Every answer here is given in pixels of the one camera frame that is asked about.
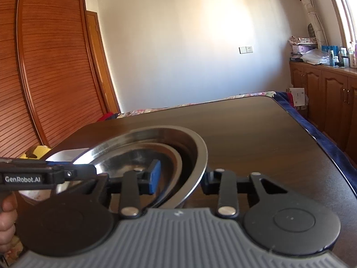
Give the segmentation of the left human hand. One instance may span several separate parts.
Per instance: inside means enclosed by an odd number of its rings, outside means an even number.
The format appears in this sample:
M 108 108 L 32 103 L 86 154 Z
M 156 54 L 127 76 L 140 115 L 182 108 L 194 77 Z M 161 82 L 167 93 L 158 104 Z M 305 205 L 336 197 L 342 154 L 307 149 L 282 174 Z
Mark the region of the left human hand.
M 2 212 L 0 215 L 0 245 L 1 253 L 6 253 L 11 249 L 11 240 L 15 235 L 15 221 L 17 220 L 17 199 L 14 193 L 7 196 L 2 202 Z

